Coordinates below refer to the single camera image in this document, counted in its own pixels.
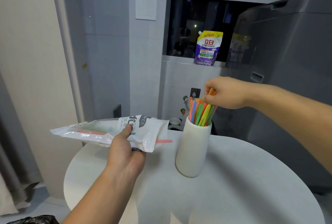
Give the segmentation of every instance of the bundle of straws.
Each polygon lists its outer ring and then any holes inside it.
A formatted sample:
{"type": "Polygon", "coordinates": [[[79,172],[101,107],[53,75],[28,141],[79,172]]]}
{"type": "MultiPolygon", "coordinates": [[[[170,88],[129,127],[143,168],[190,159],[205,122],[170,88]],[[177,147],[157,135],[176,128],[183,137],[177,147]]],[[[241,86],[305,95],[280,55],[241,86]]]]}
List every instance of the bundle of straws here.
{"type": "MultiPolygon", "coordinates": [[[[210,89],[209,95],[215,95],[217,91],[210,89]]],[[[201,99],[190,97],[189,121],[197,126],[209,126],[217,106],[207,104],[201,99]]]]}

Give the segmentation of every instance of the light switch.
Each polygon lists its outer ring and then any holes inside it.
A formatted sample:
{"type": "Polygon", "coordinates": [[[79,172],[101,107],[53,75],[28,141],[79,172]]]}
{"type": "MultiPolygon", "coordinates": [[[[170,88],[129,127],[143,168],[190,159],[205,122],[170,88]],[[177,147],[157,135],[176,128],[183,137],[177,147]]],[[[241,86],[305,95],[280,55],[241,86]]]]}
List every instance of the light switch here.
{"type": "Polygon", "coordinates": [[[155,21],[157,0],[136,0],[136,19],[155,21]]]}

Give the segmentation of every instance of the table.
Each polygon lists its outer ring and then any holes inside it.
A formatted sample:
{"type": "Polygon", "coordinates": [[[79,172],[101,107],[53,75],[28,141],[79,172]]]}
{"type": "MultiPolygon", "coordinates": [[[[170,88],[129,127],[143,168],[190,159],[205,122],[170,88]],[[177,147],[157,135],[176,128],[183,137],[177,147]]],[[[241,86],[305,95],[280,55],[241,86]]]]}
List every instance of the table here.
{"type": "MultiPolygon", "coordinates": [[[[325,223],[313,194],[291,169],[236,138],[211,135],[202,173],[183,176],[175,166],[181,134],[169,130],[173,143],[148,153],[121,224],[325,223]]],[[[73,158],[64,179],[70,209],[102,172],[107,155],[108,148],[87,144],[73,158]]]]}

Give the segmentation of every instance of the curtain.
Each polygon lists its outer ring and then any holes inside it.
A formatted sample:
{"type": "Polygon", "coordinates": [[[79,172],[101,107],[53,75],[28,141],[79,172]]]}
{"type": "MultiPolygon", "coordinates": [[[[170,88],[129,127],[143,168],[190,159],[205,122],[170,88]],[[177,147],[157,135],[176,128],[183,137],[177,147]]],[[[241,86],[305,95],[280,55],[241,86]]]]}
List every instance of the curtain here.
{"type": "Polygon", "coordinates": [[[25,188],[42,178],[0,74],[0,214],[25,201],[25,188]]]}

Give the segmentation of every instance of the laundry detergent pouch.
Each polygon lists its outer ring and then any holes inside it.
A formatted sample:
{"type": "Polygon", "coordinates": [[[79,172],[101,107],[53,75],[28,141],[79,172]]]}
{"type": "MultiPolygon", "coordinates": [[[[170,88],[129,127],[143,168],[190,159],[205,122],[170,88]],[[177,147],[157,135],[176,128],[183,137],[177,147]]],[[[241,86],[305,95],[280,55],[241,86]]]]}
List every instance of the laundry detergent pouch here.
{"type": "Polygon", "coordinates": [[[197,39],[194,64],[213,66],[222,43],[222,32],[205,30],[197,39]]]}
{"type": "Polygon", "coordinates": [[[58,129],[52,129],[54,135],[80,139],[84,142],[109,146],[113,138],[131,125],[131,134],[127,138],[132,148],[152,152],[156,139],[167,139],[168,122],[143,115],[87,121],[58,129]]]}

